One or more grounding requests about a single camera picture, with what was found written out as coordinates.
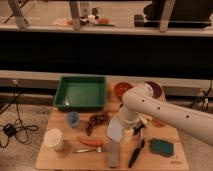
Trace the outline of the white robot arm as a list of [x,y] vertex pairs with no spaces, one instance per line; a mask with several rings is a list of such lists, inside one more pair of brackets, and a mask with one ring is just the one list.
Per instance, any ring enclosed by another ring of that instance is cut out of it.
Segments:
[[153,93],[152,87],[147,83],[126,91],[119,110],[122,123],[129,124],[143,113],[213,146],[212,114],[157,100]]

